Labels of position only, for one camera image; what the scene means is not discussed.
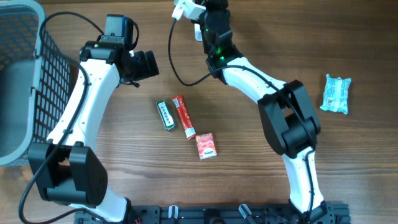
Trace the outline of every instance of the wood grain surface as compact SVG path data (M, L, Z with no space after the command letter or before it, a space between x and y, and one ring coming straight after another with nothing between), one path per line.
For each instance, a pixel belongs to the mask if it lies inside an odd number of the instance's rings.
M307 88L322 125L316 166L325 200L348 203L353 223L398 219L398 2L230 1L233 41L267 74ZM239 205L287 203L289 181L282 158L269 147L257 105L240 91L209 78L185 87L167 58L171 2L44 5L47 15L75 11L104 27L107 14L125 14L139 25L137 50L153 50L160 75L140 88L121 86L109 100L97 155L109 186L134 205ZM78 59L98 33L64 16L48 28L63 53ZM186 82L207 73L201 43L190 21L177 23L174 64ZM319 109L325 75L352 78L349 114ZM218 157L200 161L185 138L171 98L183 94L198 133L213 133ZM177 128L167 132L155 102L167 100ZM0 168L0 223L20 223L17 208L32 177L29 167ZM36 187L26 216L47 220L69 210L43 202ZM68 217L59 223L71 223Z

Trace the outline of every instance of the wire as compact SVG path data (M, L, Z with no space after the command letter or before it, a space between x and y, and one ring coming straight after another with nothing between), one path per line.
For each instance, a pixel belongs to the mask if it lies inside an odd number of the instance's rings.
M44 160L44 162L42 163L42 165L37 169L37 172L33 175L33 178L32 178L32 179L30 180L30 182L28 183L28 185L27 185L27 187L26 187L26 189L25 189L25 192L24 192L24 194L23 194L22 197L21 197L21 201L19 202L18 214L19 214L19 218L21 219L21 221L22 221L23 223L25 223L25 224L48 224L48 223L53 223L53 222L55 222L55 221L57 221L57 220L59 220L59 219L61 219L61 218L64 218L65 216L68 216L68 215L70 215L70 214L72 214L72 213L75 213L75 212L86 212L86 213L89 213L90 215L94 216L95 218L98 218L98 219L100 219L100 220L103 220L102 217L99 217L97 214L94 214L94 213L90 212L89 210L87 210L87 209L85 209L85 208L73 209L73 210L70 210L69 212L64 213L64 214L62 214L62 215L59 215L59 216L57 216L57 217L55 217L55 218L53 218L53 219L51 219L51 220L48 220L48 221L45 221L45 222L38 222L38 223L30 222L30 221L28 221L28 220L25 218L25 216L24 216L24 205L25 205L26 198L27 198L27 196L28 196L28 194L29 194L31 188L33 187L33 185L34 185L36 179L38 178L38 176L39 176L39 175L42 173L42 171L44 170L44 167L49 163L49 161L54 157L54 155L56 155L56 153L57 153L57 151L60 149L62 143L64 142L64 140L66 140L68 134L70 133L70 131L71 131L71 129L72 129L72 127L73 127L73 125L74 125L76 119L77 119L77 116L78 116L78 114L79 114L79 112L80 112L80 110L81 110L81 107L83 106L83 102L84 102L84 100L85 100L85 98L86 98L86 94L87 94L88 86L89 86L89 78L88 78L88 74L87 74L86 70L85 70L78 62L76 62L74 59L72 59L72 58L70 58L70 57L67 57L67 56L64 55L64 54L61 54L59 51L56 51L56 50L52 49L51 46L49 46L49 45L46 43L46 41L44 41L44 28L45 28L46 23L47 23L51 18L53 18L53 17L55 17L55 16L59 16L59 15L73 15L73 16L78 16L78 17L80 17L80 18L82 18L82 19L88 21L91 25L93 25L95 28L97 28L97 30L98 30L101 34L104 34L104 32L103 32L94 22L92 22L92 21L89 20L88 18L86 18L86 17L84 17L84 16L82 16L82 15L80 15L80 14L77 14L77 13L75 13L75 12L57 12L57 13L55 13L55 14L52 14L51 16L48 16L48 18L46 18L46 19L43 21L43 23L41 24L41 26L40 26L39 37L40 37L40 41L41 41L41 43L44 45L44 47L46 47L46 48L49 50L49 52L51 52L52 54L54 54L54 55L56 55L56 56L59 56L59 57L61 57L61 58L64 58L65 60L69 61L71 64L73 64L73 65L75 65L76 67L78 67L78 68L80 69L80 71L82 72L84 78L85 78L85 82L84 82L83 93L81 94L81 98L80 98L79 104L77 105L77 108L76 108L76 110L75 110L75 112L74 112L74 114L73 114L73 116L72 116L72 118L71 118L71 120L70 120L70 122L69 122L67 128L65 129L64 134L62 135L61 139L59 140L59 142L57 143L57 145L54 147L54 149L51 151L51 153L49 154L49 156L47 156L47 158Z
M135 27L136 30L137 30L136 41L134 41L134 43L132 43L132 46L131 46L131 50L134 50L134 49L137 47L137 43L138 43L139 29L138 29L138 24L137 24L136 22L133 21L132 24L134 25L134 27Z
M253 74L255 74L257 77L259 77L262 81L264 81L267 85L269 85L271 88L273 88L276 93L283 99L283 101L285 102L285 104L292 109L293 113L296 115L298 121L300 122L300 124L302 125L305 134L308 137L308 141L309 141L309 145L312 148L311 151L307 152L305 155L305 163L306 163L306 167L307 167L307 174L308 174L308 179L310 182L310 194L311 194L311 198L310 198L310 208L308 209L308 215L305 218L305 223L310 223L311 220L311 213L312 213L312 207L313 207L313 201L314 201L314 186L313 186L313 180L312 180L312 175L311 175L311 170L310 170L310 164L309 164L309 155L315 152L315 141L313 140L310 131L308 130L307 126L304 123L304 120L302 119L302 117L300 116L300 114L298 113L298 111L295 109L294 105L292 104L292 102L281 92L280 89L278 89L274 84L272 84L272 82L270 82L269 80L267 80L266 78L264 78L262 75L260 75L258 72L254 71L253 69L247 68L245 66L242 65L227 65L221 68L217 68L215 70L213 70L212 72L210 72L209 74L205 75L204 77L202 77L201 79L199 79L198 81L194 82L194 83L185 83L184 81L182 81L182 79L179 77L179 75L177 74L177 71L175 70L173 61L172 61L172 56L171 56L171 52L170 52L170 46L171 46L171 40L172 40L172 34L173 34L173 30L174 30L174 26L176 23L176 19L174 19L173 24L171 26L170 29L170 35L169 35L169 44L168 44L168 53L169 53L169 60L170 60L170 65L173 69L173 72L175 74L175 76L177 77L177 79L180 81L181 84L185 85L185 86L194 86L199 84L200 82L202 82L203 80L205 80L206 78L208 78L210 75L212 74L216 74L226 68L240 68L242 70L247 70Z

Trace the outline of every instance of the red snack package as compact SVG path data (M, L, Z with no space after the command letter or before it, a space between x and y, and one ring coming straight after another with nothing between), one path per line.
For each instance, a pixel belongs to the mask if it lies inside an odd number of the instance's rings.
M214 139L211 133L196 136L196 139L200 159L207 159L217 156L216 146L214 145Z
M184 99L182 95L173 97L173 103L177 108L178 115L180 116L182 126L185 130L187 139L193 139L197 134L193 128L191 118L189 117L187 108L185 107Z

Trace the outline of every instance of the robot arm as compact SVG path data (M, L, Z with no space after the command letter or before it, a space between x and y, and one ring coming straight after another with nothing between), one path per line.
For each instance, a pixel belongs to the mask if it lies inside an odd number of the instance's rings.
M174 18L179 19L179 15L182 14L200 25L203 48L208 56L206 62L211 72L228 65L240 65L254 70L294 102L294 106L301 112L311 132L312 139L316 139L320 125L304 86L298 81L285 83L266 75L251 65L233 45L232 30L229 28L230 12L226 9L227 0L207 0L206 10L198 16L198 19L192 16L192 12L202 9L203 6L191 0L180 0L176 5ZM259 105L266 138L273 150L280 154L285 162L290 182L290 201L301 214L309 211L311 187L305 155L312 148L297 118L294 116L285 118L282 110L287 108L287 105L284 105L275 89L252 72L240 68L226 68L213 77L241 90ZM314 157L315 153L308 156L314 193L312 209L316 209L323 202L323 196L318 188Z
M36 180L43 200L74 208L85 208L107 222L122 222L131 203L108 187L108 175L95 156L95 144L105 107L120 83L131 83L159 74L154 54L133 52L133 21L108 15L101 42L88 41L80 51L80 65L88 74L88 91L71 132L62 147ZM85 86L82 71L60 122L46 143L32 143L28 160L35 174L71 122ZM59 162L69 160L69 165Z

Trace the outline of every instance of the gray basket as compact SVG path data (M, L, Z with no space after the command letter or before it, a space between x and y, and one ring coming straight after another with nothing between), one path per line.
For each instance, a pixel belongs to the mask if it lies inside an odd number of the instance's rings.
M28 164L30 144L46 141L69 100L68 64L40 43L44 19L35 1L0 1L0 166Z

